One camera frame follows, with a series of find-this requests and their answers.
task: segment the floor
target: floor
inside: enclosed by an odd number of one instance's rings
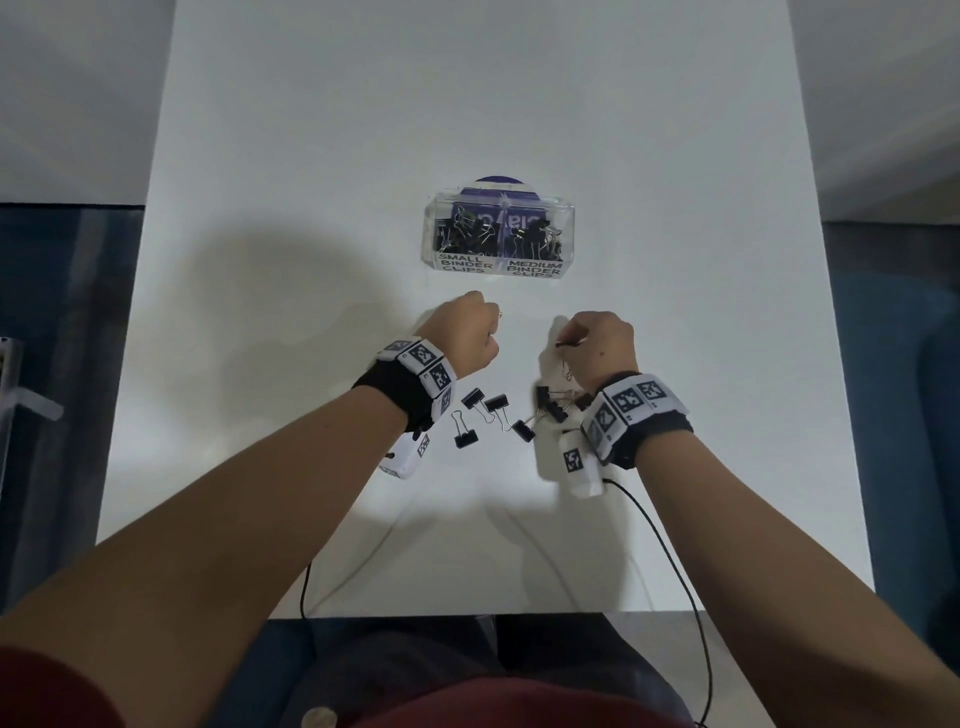
[[[23,384],[68,413],[56,424],[14,420],[0,609],[93,544],[141,224],[137,208],[0,206],[0,335],[27,342]],[[924,342],[960,311],[960,228],[830,224],[825,239],[876,590],[930,639],[957,574],[917,367]],[[610,617],[698,713],[707,681],[692,615]],[[709,724],[770,725],[708,634]]]

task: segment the white table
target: white table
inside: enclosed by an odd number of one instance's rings
[[[489,174],[577,205],[564,279],[420,262],[431,196]],[[526,417],[555,317],[617,311],[704,440],[872,583],[781,0],[180,0],[99,537],[472,287],[501,354],[465,385]],[[573,500],[549,438],[468,422],[477,445],[447,419],[415,480],[372,478],[313,614],[688,608],[621,494]]]

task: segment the fist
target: fist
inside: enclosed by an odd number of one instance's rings
[[[437,308],[417,329],[417,336],[436,345],[462,379],[486,367],[500,352],[492,336],[499,321],[500,307],[486,303],[480,291],[470,291]]]
[[[639,372],[634,328],[609,311],[581,311],[557,336],[557,352],[580,386],[595,395],[620,372]]]

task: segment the forearm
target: forearm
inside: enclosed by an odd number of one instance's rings
[[[75,667],[131,724],[195,722],[405,425],[380,392],[351,390],[52,578],[0,620],[0,643]]]
[[[960,684],[940,661],[694,435],[652,438],[636,465],[698,594],[779,725],[866,725],[897,711],[935,725],[960,711]]]

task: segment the white wall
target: white wall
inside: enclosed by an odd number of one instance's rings
[[[956,174],[960,2],[788,1],[823,216]],[[0,202],[143,204],[174,3],[0,3]]]
[[[824,219],[960,172],[960,2],[789,4]]]
[[[0,202],[143,204],[174,3],[0,2]]]

